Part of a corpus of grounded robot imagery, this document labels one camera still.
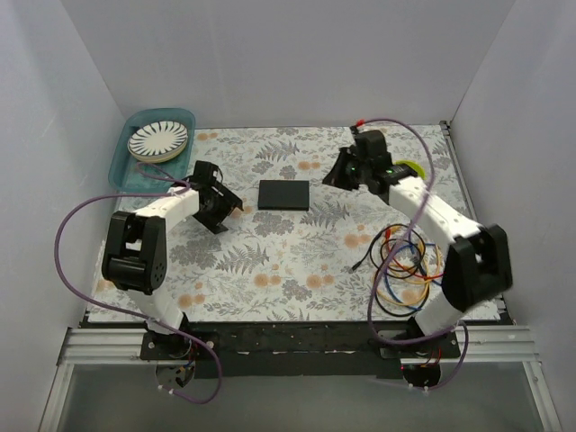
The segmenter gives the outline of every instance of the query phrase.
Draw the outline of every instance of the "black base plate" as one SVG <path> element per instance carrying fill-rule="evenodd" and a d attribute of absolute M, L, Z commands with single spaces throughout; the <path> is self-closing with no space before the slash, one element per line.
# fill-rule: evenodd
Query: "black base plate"
<path fill-rule="evenodd" d="M 376 323 L 391 336 L 406 329 L 405 323 Z M 225 376 L 371 375 L 400 379 L 400 358 L 418 357 L 374 343 L 365 322 L 258 322 L 190 323 L 189 334 L 212 341 Z M 149 348 L 153 334 L 143 338 L 142 360 L 174 360 L 161 346 Z M 443 358 L 458 358 L 455 335 L 439 342 Z M 199 349 L 195 378 L 214 378 L 212 357 Z"/>

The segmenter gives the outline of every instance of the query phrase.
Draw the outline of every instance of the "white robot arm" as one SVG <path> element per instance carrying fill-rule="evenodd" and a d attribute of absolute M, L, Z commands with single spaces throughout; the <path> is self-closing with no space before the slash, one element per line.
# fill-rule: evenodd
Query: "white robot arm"
<path fill-rule="evenodd" d="M 124 290 L 147 315 L 173 328 L 188 324 L 187 317 L 162 287 L 167 271 L 167 233 L 194 216 L 211 232 L 226 230 L 221 222 L 242 201 L 216 180 L 218 167 L 199 161 L 187 177 L 192 189 L 159 199 L 128 213 L 117 211 L 108 231 L 103 276 Z M 378 130 L 355 135 L 355 145 L 341 148 L 336 164 L 323 181 L 341 189 L 367 185 L 392 208 L 412 218 L 426 185 L 406 165 L 394 165 Z M 483 227 L 431 195 L 418 225 L 446 257 L 442 292 L 409 320 L 412 337 L 430 335 L 454 325 L 470 308 L 493 298 L 512 285 L 506 233 L 498 226 Z M 148 323 L 158 334 L 167 330 Z"/>
<path fill-rule="evenodd" d="M 394 165 L 379 130 L 355 135 L 355 145 L 341 148 L 323 181 L 339 189 L 366 185 L 392 208 L 413 218 L 426 184 L 407 165 Z M 431 194 L 418 225 L 446 257 L 442 292 L 409 320 L 409 338 L 453 326 L 470 308 L 512 286 L 508 239 L 498 225 L 483 227 Z"/>
<path fill-rule="evenodd" d="M 162 286 L 167 272 L 167 233 L 178 223 L 194 216 L 208 230 L 227 230 L 221 223 L 242 200 L 216 179 L 219 168 L 198 161 L 185 181 L 191 188 L 174 186 L 172 196 L 160 198 L 134 212 L 112 215 L 104 249 L 102 274 L 125 291 L 146 315 L 180 329 L 187 318 Z M 167 335 L 154 322 L 148 329 Z"/>

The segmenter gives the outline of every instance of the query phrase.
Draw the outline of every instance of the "green circular object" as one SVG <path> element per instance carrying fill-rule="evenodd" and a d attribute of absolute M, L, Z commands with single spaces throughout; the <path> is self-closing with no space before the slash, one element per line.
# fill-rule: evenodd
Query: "green circular object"
<path fill-rule="evenodd" d="M 419 164 L 417 164 L 416 162 L 414 162 L 413 160 L 397 160 L 395 162 L 395 165 L 399 165 L 399 164 L 408 165 L 410 168 L 412 168 L 414 171 L 416 171 L 416 174 L 418 174 L 418 177 L 426 178 L 426 172 L 424 171 L 424 168 L 422 166 L 420 166 Z"/>

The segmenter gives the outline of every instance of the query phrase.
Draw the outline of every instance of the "glass panel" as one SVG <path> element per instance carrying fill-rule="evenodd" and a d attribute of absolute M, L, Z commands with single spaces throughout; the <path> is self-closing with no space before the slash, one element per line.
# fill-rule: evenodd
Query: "glass panel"
<path fill-rule="evenodd" d="M 451 365 L 443 366 L 445 373 Z M 227 378 L 194 406 L 158 391 L 150 365 L 77 366 L 60 431 L 538 431 L 522 364 L 465 364 L 444 389 L 419 391 L 365 376 Z M 186 389 L 208 394 L 214 380 Z"/>

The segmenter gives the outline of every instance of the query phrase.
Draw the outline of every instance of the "yellow object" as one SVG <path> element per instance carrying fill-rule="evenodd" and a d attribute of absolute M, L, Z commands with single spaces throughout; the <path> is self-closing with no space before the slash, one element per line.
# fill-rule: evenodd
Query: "yellow object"
<path fill-rule="evenodd" d="M 417 164 L 416 162 L 414 162 L 413 160 L 397 160 L 394 163 L 394 165 L 399 165 L 399 164 L 408 165 L 410 168 L 412 168 L 414 171 L 416 171 L 416 173 L 418 174 L 419 177 L 426 178 L 426 172 L 424 171 L 424 168 L 422 166 L 420 166 L 419 164 Z"/>
<path fill-rule="evenodd" d="M 434 274 L 431 277 L 436 277 L 436 276 L 440 275 L 440 269 L 439 269 L 439 267 L 440 267 L 440 249 L 438 248 L 438 246 L 435 246 L 435 252 L 436 252 L 436 274 Z M 427 263 L 426 259 L 422 260 L 422 265 L 424 266 L 424 271 L 426 272 L 426 274 L 428 274 L 428 263 Z M 394 272 L 390 267 L 388 267 L 388 269 L 391 271 L 391 273 L 396 275 L 396 272 Z M 377 274 L 378 274 L 378 272 L 376 272 L 374 274 L 373 281 L 374 281 Z M 380 298 L 386 300 L 388 303 L 395 304 L 396 306 L 404 306 L 404 307 L 414 306 L 416 304 L 419 304 L 422 300 L 424 300 L 424 297 L 426 297 L 427 292 L 430 290 L 430 285 L 432 284 L 432 279 L 427 279 L 424 281 L 405 279 L 404 282 L 406 282 L 408 284 L 414 284 L 414 285 L 424 285 L 422 288 L 422 291 L 420 292 L 419 297 L 416 300 L 410 301 L 410 302 L 395 301 L 394 299 L 391 299 L 386 294 L 384 294 L 382 291 L 380 291 L 380 289 L 377 290 L 378 295 L 380 296 Z"/>

